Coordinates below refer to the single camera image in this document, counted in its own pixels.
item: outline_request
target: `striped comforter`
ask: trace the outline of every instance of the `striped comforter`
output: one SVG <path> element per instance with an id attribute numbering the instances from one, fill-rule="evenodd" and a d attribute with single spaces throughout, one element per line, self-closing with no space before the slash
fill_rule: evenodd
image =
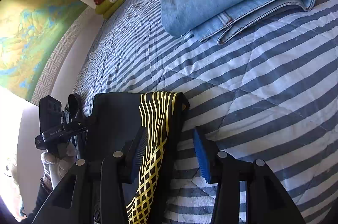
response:
<path id="1" fill-rule="evenodd" d="M 177 147 L 166 223 L 209 223 L 216 185 L 201 177 L 192 129 L 236 158 L 261 158 L 307 223 L 338 197 L 338 0 L 286 10 L 223 46 L 173 38 L 159 0 L 128 0 L 99 32 L 75 91 L 91 113 L 110 91 L 177 91 L 190 102 Z M 245 221 L 241 184 L 240 219 Z"/>

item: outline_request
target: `screw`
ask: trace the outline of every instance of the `screw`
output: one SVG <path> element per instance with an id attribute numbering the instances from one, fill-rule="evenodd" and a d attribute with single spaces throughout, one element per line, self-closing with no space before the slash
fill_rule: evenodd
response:
<path id="1" fill-rule="evenodd" d="M 115 153 L 113 153 L 113 157 L 118 158 L 118 157 L 121 157 L 121 156 L 123 156 L 123 152 L 121 152 L 121 151 L 116 151 Z"/>
<path id="2" fill-rule="evenodd" d="M 228 154 L 224 151 L 220 151 L 220 152 L 217 153 L 217 156 L 219 158 L 226 158 L 228 156 Z"/>
<path id="3" fill-rule="evenodd" d="M 255 162 L 256 162 L 256 165 L 258 165 L 258 166 L 264 166 L 265 165 L 265 162 L 262 159 L 257 159 Z"/>
<path id="4" fill-rule="evenodd" d="M 85 162 L 86 161 L 84 159 L 79 159 L 79 160 L 76 161 L 76 165 L 82 166 L 83 164 L 85 164 Z"/>

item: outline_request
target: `yellow pattern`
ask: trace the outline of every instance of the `yellow pattern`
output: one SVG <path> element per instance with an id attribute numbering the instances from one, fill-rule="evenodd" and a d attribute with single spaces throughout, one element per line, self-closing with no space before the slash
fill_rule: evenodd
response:
<path id="1" fill-rule="evenodd" d="M 139 171 L 139 187 L 126 207 L 130 224 L 146 224 L 161 168 L 164 145 L 169 133 L 169 117 L 173 115 L 176 93 L 154 92 L 151 100 L 141 95 L 139 106 L 142 126 L 148 132 L 148 145 Z"/>

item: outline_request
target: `bright light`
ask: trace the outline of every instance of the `bright light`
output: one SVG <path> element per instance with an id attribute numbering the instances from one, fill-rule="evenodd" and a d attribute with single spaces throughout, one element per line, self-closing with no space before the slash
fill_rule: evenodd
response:
<path id="1" fill-rule="evenodd" d="M 0 195 L 14 215 L 18 215 L 18 187 L 5 175 L 7 159 L 16 160 L 19 129 L 26 100 L 0 86 Z"/>

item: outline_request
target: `white glove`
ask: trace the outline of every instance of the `white glove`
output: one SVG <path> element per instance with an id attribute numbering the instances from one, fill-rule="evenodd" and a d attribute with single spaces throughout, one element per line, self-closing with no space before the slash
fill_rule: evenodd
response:
<path id="1" fill-rule="evenodd" d="M 41 162 L 44 168 L 42 179 L 46 187 L 50 190 L 55 189 L 56 185 L 76 162 L 78 151 L 71 142 L 58 144 L 58 150 L 60 151 L 62 149 L 64 149 L 66 153 L 62 158 L 56 158 L 48 152 L 41 154 Z"/>

